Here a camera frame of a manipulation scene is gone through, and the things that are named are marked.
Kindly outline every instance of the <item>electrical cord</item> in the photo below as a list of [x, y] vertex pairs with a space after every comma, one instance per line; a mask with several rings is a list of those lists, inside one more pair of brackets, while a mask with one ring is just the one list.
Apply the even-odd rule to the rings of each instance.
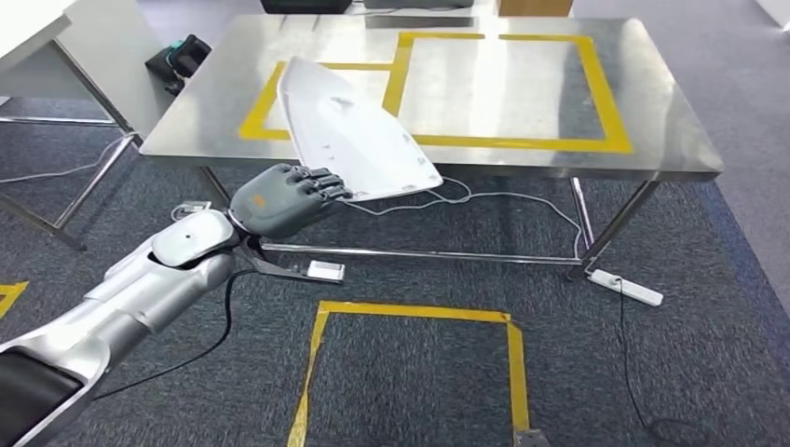
[[[673, 418], [660, 418], [654, 419], [649, 424], [645, 421], [645, 417], [642, 415], [642, 410], [639, 408], [639, 405], [636, 403], [636, 397], [633, 393], [633, 386], [631, 385], [631, 376], [629, 375], [629, 368], [628, 368], [628, 338], [625, 335], [625, 295], [622, 292], [622, 278], [614, 278], [620, 284], [620, 346], [622, 348], [622, 375], [623, 379], [625, 380], [626, 388], [628, 388], [628, 397], [631, 399], [631, 404], [633, 405], [633, 410], [636, 412], [636, 418], [639, 419], [639, 424], [645, 430], [645, 432], [649, 435], [651, 439], [657, 442], [659, 445], [669, 444], [677, 447], [705, 447], [709, 445], [711, 440], [711, 432], [710, 430], [702, 426], [700, 424], [695, 424], [689, 421], [684, 421], [682, 419], [673, 419]], [[696, 431], [699, 440], [697, 441], [678, 441], [678, 440], [671, 440], [666, 436], [661, 434], [660, 428], [661, 427], [669, 427], [671, 425], [681, 426], [685, 428], [689, 428], [693, 431]]]
[[507, 192], [507, 191], [500, 191], [500, 192], [495, 192], [495, 193], [472, 193], [471, 188], [469, 188], [469, 186], [466, 183], [463, 183], [460, 180], [456, 180], [456, 179], [453, 179], [451, 177], [443, 177], [442, 176], [442, 178], [445, 179], [448, 182], [452, 182], [452, 183], [460, 185], [462, 188], [464, 188], [466, 190], [467, 194], [465, 196], [463, 196], [462, 198], [447, 198], [447, 197], [442, 196], [441, 194], [437, 193], [436, 191], [428, 190], [428, 191], [425, 191], [425, 192], [430, 194], [430, 195], [432, 195], [432, 196], [437, 197], [437, 200], [432, 200], [432, 201], [430, 201], [428, 203], [424, 203], [422, 205], [403, 205], [403, 206], [399, 206], [399, 207], [387, 208], [386, 210], [381, 210], [381, 211], [369, 210], [369, 209], [367, 209], [367, 208], [365, 208], [365, 207], [363, 207], [361, 205], [357, 205], [355, 203], [347, 202], [345, 200], [343, 201], [343, 203], [346, 204], [347, 206], [355, 209], [355, 210], [364, 211], [364, 212], [367, 212], [368, 214], [371, 214], [371, 215], [374, 215], [374, 216], [383, 216], [383, 215], [388, 214], [388, 213], [393, 212], [393, 211], [424, 210], [425, 208], [432, 207], [433, 205], [436, 205], [436, 204], [439, 204], [439, 203], [447, 203], [447, 204], [450, 204], [450, 205], [457, 205], [457, 204], [461, 204], [461, 203], [467, 203], [467, 202], [469, 202], [470, 200], [472, 200], [473, 198], [476, 198], [476, 197], [512, 196], [512, 197], [526, 198], [528, 200], [533, 200], [533, 201], [542, 203], [544, 205], [548, 205], [549, 207], [552, 208], [552, 210], [555, 213], [557, 213], [557, 215], [562, 217], [568, 223], [573, 225], [574, 228], [576, 228], [576, 237], [574, 238], [574, 243], [573, 243], [573, 254], [574, 254], [574, 256], [577, 259], [579, 258], [579, 240], [581, 238], [581, 226], [579, 226], [579, 224], [576, 223], [573, 219], [568, 217], [567, 214], [565, 214], [562, 211], [560, 211], [560, 209], [557, 208], [557, 206], [554, 205], [553, 203], [551, 203], [549, 200], [546, 200], [545, 198], [530, 196], [528, 194], [512, 193], [512, 192]]
[[138, 132], [129, 132], [129, 133], [123, 134], [120, 137], [112, 140], [109, 144], [104, 146], [104, 149], [102, 149], [102, 154], [99, 156], [99, 158], [94, 163], [91, 163], [89, 165], [80, 166], [79, 168], [65, 170], [63, 172], [44, 172], [44, 173], [41, 173], [41, 174], [32, 174], [32, 175], [25, 175], [25, 176], [22, 176], [22, 177], [16, 177], [16, 178], [13, 178], [13, 179], [3, 179], [3, 180], [0, 180], [0, 183], [15, 183], [15, 182], [25, 182], [25, 181], [28, 181], [28, 180], [35, 180], [35, 179], [46, 179], [46, 178], [51, 178], [51, 177], [62, 177], [64, 175], [74, 174], [75, 172], [79, 172], [80, 170], [96, 168], [96, 167], [99, 166], [100, 163], [102, 163], [102, 160], [104, 159], [104, 156], [107, 155], [107, 152], [110, 150], [111, 147], [113, 147], [116, 144], [118, 144], [124, 138], [130, 137], [132, 135], [139, 135], [139, 133]]
[[107, 391], [106, 393], [102, 393], [99, 396], [96, 396], [95, 398], [93, 398], [93, 400], [95, 401], [95, 400], [102, 400], [104, 398], [109, 398], [110, 396], [114, 396], [115, 394], [118, 394], [118, 393], [120, 393], [122, 391], [126, 391], [127, 389], [130, 389], [130, 388], [134, 388], [137, 385], [142, 385], [142, 384], [144, 384], [146, 382], [154, 380], [154, 379], [156, 379], [158, 377], [161, 377], [161, 376], [163, 376], [165, 374], [172, 373], [172, 372], [174, 372], [176, 370], [179, 370], [179, 369], [183, 368], [184, 366], [186, 366], [186, 365], [188, 365], [188, 364], [190, 364], [192, 362], [195, 362], [195, 361], [198, 361], [200, 359], [203, 359], [204, 357], [208, 356], [214, 349], [220, 347], [220, 345], [222, 345], [222, 343], [224, 343], [225, 340], [227, 339], [227, 336], [230, 334], [230, 330], [233, 327], [233, 316], [232, 316], [232, 312], [231, 312], [231, 309], [230, 309], [230, 298], [231, 298], [231, 295], [233, 294], [233, 284], [236, 282], [237, 278], [240, 278], [240, 277], [243, 277], [245, 275], [252, 274], [252, 273], [259, 273], [259, 272], [257, 270], [255, 270], [255, 269], [250, 268], [250, 269], [247, 269], [247, 270], [238, 271], [238, 272], [234, 273], [233, 275], [231, 275], [230, 278], [227, 279], [227, 283], [225, 284], [225, 302], [224, 302], [224, 308], [225, 308], [225, 330], [223, 331], [222, 335], [220, 335], [220, 338], [216, 342], [214, 342], [214, 344], [211, 345], [208, 349], [204, 350], [200, 354], [197, 354], [193, 358], [185, 360], [185, 361], [182, 361], [181, 363], [179, 363], [177, 365], [174, 365], [174, 366], [171, 366], [171, 367], [169, 367], [166, 370], [162, 370], [160, 372], [151, 374], [151, 375], [149, 375], [147, 377], [144, 377], [144, 378], [142, 378], [140, 380], [132, 382], [132, 383], [130, 383], [128, 385], [121, 386], [121, 387], [116, 388], [116, 389], [114, 389], [112, 391]]

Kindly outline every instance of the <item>black device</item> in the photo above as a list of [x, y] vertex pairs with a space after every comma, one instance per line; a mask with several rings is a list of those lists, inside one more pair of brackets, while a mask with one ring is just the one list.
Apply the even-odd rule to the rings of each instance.
[[175, 42], [159, 51], [145, 63], [151, 73], [165, 82], [165, 90], [173, 96], [184, 89], [185, 79], [192, 77], [206, 57], [211, 47], [190, 34], [183, 41]]
[[261, 0], [269, 14], [343, 14], [351, 0]]

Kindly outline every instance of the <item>yellow tape square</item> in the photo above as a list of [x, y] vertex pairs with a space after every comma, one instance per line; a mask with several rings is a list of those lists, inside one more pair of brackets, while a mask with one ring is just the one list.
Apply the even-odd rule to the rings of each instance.
[[316, 320], [313, 323], [313, 332], [310, 335], [310, 354], [305, 383], [302, 388], [302, 396], [299, 398], [296, 417], [293, 419], [291, 432], [288, 435], [288, 447], [304, 447], [305, 445], [309, 401], [307, 391], [310, 388], [310, 378], [312, 377], [316, 356], [318, 355], [321, 337], [326, 328], [326, 321], [333, 312], [387, 317], [460, 319], [504, 324], [508, 335], [508, 370], [511, 384], [513, 431], [529, 429], [529, 414], [526, 404], [526, 371], [524, 370], [524, 339], [521, 330], [511, 322], [509, 314], [489, 310], [454, 309], [428, 305], [373, 305], [321, 301], [316, 312]]
[[[389, 71], [389, 81], [385, 90], [382, 107], [393, 116], [398, 116], [401, 109], [403, 91], [406, 87], [406, 76], [416, 39], [485, 39], [483, 34], [471, 33], [399, 33], [398, 44], [392, 63], [331, 63], [323, 65], [333, 70]], [[536, 41], [536, 42], [567, 42], [577, 47], [579, 59], [587, 80], [588, 88], [604, 138], [588, 139], [532, 139], [532, 138], [490, 138], [457, 135], [414, 135], [415, 141], [429, 146], [455, 147], [489, 147], [497, 149], [545, 149], [565, 152], [601, 152], [614, 154], [630, 154], [633, 151], [625, 126], [622, 124], [617, 104], [606, 81], [604, 69], [598, 60], [595, 44], [585, 35], [544, 35], [544, 34], [501, 34], [501, 40]], [[277, 98], [277, 83], [285, 66], [280, 61], [266, 81], [255, 104], [247, 114], [238, 136], [242, 140], [289, 140], [288, 130], [268, 129], [265, 125], [269, 111]]]

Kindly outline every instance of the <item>black cable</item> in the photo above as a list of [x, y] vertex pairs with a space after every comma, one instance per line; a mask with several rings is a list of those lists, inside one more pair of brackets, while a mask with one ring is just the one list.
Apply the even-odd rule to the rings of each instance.
[[189, 360], [182, 361], [181, 363], [179, 363], [179, 364], [177, 364], [175, 366], [171, 366], [171, 367], [169, 367], [166, 370], [163, 370], [163, 371], [157, 372], [155, 374], [149, 375], [148, 377], [144, 377], [143, 379], [140, 379], [140, 380], [138, 380], [136, 382], [132, 382], [132, 383], [130, 383], [128, 385], [124, 385], [124, 386], [122, 386], [120, 388], [116, 388], [116, 389], [114, 389], [112, 391], [107, 391], [106, 393], [102, 393], [99, 396], [96, 396], [95, 398], [93, 398], [93, 400], [95, 401], [95, 400], [101, 400], [101, 399], [104, 399], [104, 398], [109, 398], [110, 396], [114, 396], [115, 394], [118, 394], [121, 391], [126, 391], [127, 389], [133, 388], [133, 387], [135, 387], [137, 385], [142, 385], [142, 384], [144, 384], [146, 382], [149, 382], [149, 381], [154, 380], [154, 379], [156, 379], [158, 377], [161, 377], [161, 376], [163, 376], [163, 375], [165, 375], [167, 373], [172, 373], [172, 372], [174, 372], [176, 370], [179, 370], [179, 369], [183, 368], [184, 366], [186, 366], [186, 365], [188, 365], [188, 364], [190, 364], [190, 363], [192, 363], [194, 361], [200, 360], [200, 359], [208, 356], [214, 349], [220, 347], [220, 345], [222, 345], [222, 343], [224, 343], [225, 340], [227, 339], [227, 336], [230, 334], [230, 330], [233, 327], [233, 317], [232, 317], [232, 312], [230, 310], [230, 297], [231, 297], [232, 292], [233, 292], [233, 283], [236, 282], [237, 278], [243, 277], [245, 275], [249, 275], [250, 273], [258, 273], [258, 271], [254, 270], [254, 269], [241, 270], [241, 271], [238, 271], [238, 272], [234, 273], [233, 275], [230, 276], [230, 278], [227, 279], [227, 283], [225, 284], [225, 304], [224, 304], [224, 306], [225, 306], [225, 330], [223, 331], [223, 334], [220, 335], [220, 338], [216, 342], [214, 342], [213, 345], [211, 345], [208, 349], [206, 349], [205, 351], [201, 352], [200, 354], [197, 354], [196, 356], [194, 356], [193, 358], [191, 358]]
[[[639, 408], [639, 405], [636, 403], [636, 397], [633, 394], [633, 387], [631, 386], [631, 377], [628, 373], [628, 338], [625, 336], [625, 295], [622, 292], [622, 278], [615, 278], [615, 280], [620, 284], [620, 346], [622, 346], [622, 375], [625, 379], [625, 385], [628, 388], [628, 396], [631, 398], [631, 404], [633, 405], [633, 409], [636, 412], [636, 417], [639, 419], [639, 424], [645, 430], [645, 432], [649, 435], [651, 439], [657, 441], [659, 445], [662, 444], [669, 444], [674, 445], [677, 447], [704, 447], [709, 445], [711, 439], [711, 432], [707, 427], [704, 427], [700, 424], [694, 424], [689, 421], [684, 421], [682, 419], [673, 419], [673, 418], [660, 418], [654, 419], [649, 424], [645, 422], [645, 417], [642, 415], [642, 410]], [[661, 427], [669, 428], [671, 426], [676, 426], [675, 428], [684, 427], [690, 429], [691, 431], [696, 431], [697, 436], [695, 438], [698, 441], [678, 441], [678, 440], [671, 440], [664, 435], [661, 434]]]

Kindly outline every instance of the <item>cardboard box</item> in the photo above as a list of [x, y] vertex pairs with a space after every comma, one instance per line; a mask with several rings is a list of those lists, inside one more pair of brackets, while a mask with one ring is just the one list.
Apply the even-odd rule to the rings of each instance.
[[499, 16], [567, 17], [573, 0], [497, 0]]

